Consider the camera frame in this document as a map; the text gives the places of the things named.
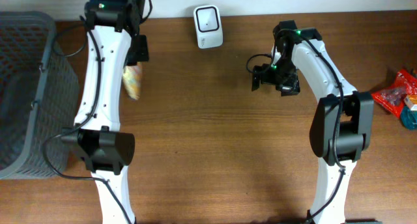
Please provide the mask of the cream snack bag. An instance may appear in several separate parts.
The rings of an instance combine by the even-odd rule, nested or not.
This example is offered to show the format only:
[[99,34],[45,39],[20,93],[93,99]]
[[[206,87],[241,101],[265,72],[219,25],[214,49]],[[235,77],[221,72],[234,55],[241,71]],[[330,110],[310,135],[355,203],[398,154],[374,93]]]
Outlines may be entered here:
[[124,88],[129,97],[138,100],[141,96],[141,81],[143,77],[143,66],[140,62],[132,66],[125,66],[122,74]]

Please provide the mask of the red skittles candy bag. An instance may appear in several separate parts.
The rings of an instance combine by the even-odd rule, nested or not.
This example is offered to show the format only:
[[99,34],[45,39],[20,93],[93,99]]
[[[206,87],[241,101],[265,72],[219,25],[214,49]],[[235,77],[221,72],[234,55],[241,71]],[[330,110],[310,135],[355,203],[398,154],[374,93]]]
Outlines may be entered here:
[[406,106],[404,98],[416,94],[416,76],[402,69],[397,72],[394,82],[387,88],[372,93],[374,101],[397,118]]

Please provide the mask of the blue mouthwash bottle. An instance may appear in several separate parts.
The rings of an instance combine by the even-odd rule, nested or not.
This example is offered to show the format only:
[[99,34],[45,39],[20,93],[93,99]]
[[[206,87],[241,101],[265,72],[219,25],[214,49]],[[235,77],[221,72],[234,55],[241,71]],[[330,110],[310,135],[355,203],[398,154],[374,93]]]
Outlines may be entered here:
[[411,111],[407,106],[405,106],[400,114],[400,119],[406,129],[416,130],[416,111]]

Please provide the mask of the small orange box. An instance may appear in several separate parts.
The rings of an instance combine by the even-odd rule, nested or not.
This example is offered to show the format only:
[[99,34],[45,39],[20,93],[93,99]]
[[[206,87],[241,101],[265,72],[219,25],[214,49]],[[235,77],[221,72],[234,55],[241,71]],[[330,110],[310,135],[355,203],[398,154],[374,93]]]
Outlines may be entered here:
[[408,94],[404,98],[405,105],[411,110],[411,111],[417,111],[417,95],[416,94]]

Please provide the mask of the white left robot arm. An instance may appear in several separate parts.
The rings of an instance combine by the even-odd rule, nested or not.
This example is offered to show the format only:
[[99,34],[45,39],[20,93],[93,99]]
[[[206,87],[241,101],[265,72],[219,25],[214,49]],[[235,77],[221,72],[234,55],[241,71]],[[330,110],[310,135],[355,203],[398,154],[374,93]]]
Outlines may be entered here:
[[128,168],[135,137],[120,131],[122,73],[148,61],[147,38],[139,26],[151,0],[89,0],[81,17],[89,47],[83,96],[72,129],[62,140],[90,172],[100,199],[103,223],[136,223],[130,204]]

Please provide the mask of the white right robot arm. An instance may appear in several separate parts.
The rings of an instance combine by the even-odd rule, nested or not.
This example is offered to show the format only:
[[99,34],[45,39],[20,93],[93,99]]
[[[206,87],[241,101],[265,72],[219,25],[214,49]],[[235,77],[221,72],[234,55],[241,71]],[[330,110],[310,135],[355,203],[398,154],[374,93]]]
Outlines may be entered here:
[[360,92],[337,69],[315,28],[299,29],[281,21],[273,32],[269,63],[247,69],[252,90],[273,85],[282,96],[300,93],[301,73],[312,90],[317,108],[309,143],[318,158],[315,198],[305,223],[345,223],[345,201],[352,172],[370,145],[374,101]]

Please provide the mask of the white barcode scanner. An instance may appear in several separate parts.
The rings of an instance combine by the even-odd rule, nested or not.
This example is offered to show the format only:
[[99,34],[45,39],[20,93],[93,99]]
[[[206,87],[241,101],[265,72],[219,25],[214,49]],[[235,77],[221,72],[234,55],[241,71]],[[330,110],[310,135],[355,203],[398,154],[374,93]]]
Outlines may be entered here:
[[221,46],[223,31],[218,7],[215,5],[196,7],[193,15],[198,47],[209,49]]

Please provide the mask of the grey plastic mesh basket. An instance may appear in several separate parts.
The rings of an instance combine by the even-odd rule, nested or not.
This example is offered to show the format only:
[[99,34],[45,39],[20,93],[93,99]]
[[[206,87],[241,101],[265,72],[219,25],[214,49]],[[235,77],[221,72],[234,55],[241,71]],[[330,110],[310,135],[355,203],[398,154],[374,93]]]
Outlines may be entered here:
[[1,13],[1,179],[54,176],[43,142],[71,126],[79,82],[43,12]]

